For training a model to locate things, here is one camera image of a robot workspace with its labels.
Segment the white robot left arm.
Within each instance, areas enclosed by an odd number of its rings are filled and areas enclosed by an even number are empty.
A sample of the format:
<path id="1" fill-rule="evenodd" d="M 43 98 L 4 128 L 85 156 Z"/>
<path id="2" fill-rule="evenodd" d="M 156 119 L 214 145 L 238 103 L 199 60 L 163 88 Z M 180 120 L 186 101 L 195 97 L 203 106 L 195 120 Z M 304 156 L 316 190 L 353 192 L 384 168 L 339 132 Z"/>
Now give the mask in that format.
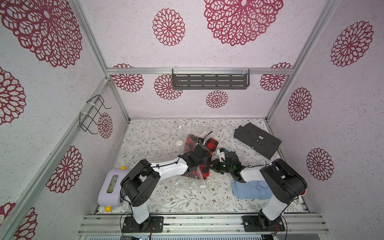
<path id="1" fill-rule="evenodd" d="M 207 162 L 210 152 L 204 144 L 197 144 L 193 151 L 174 160 L 163 163 L 139 161 L 120 184 L 121 198 L 130 204 L 134 221 L 140 225 L 149 219 L 147 201 L 160 181 L 195 171 Z"/>

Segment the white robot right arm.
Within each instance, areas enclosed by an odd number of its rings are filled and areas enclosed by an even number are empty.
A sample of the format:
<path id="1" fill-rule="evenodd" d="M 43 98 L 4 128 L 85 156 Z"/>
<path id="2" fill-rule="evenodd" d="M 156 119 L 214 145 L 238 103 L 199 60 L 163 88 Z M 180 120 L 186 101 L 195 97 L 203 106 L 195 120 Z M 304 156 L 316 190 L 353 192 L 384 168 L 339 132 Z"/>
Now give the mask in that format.
<path id="1" fill-rule="evenodd" d="M 270 225 L 299 196 L 306 193 L 307 182 L 282 159 L 269 164 L 242 166 L 235 152 L 219 152 L 209 164 L 211 170 L 230 174 L 235 181 L 235 190 L 244 190 L 246 197 L 270 197 L 259 211 L 260 225 Z"/>

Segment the clear plastic vacuum bag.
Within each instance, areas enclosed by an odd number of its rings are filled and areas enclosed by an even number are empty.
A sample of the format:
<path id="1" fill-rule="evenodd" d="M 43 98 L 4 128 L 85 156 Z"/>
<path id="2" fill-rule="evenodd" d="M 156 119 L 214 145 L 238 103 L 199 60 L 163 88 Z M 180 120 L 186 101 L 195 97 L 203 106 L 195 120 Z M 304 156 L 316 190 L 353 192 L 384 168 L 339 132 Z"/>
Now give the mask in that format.
<path id="1" fill-rule="evenodd" d="M 126 143 L 150 163 L 163 163 L 191 154 L 198 142 L 223 145 L 226 127 L 224 120 L 135 120 Z"/>

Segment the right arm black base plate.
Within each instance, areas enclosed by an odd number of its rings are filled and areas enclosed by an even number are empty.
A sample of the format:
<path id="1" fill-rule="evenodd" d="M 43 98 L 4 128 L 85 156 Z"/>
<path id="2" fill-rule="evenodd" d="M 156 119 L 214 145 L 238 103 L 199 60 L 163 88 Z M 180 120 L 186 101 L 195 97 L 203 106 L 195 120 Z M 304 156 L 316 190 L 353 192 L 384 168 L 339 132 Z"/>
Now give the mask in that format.
<path id="1" fill-rule="evenodd" d="M 242 216 L 245 232 L 284 232 L 286 230 L 282 217 L 270 221 L 264 216 Z"/>

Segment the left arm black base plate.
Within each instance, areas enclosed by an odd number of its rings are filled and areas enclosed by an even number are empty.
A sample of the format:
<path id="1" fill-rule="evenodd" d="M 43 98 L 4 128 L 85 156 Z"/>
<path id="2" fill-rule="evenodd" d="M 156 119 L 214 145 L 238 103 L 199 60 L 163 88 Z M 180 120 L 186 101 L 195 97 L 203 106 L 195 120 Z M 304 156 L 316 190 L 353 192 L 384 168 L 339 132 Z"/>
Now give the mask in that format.
<path id="1" fill-rule="evenodd" d="M 143 223 L 138 224 L 131 216 L 125 217 L 122 233 L 162 233 L 164 217 L 150 216 Z"/>

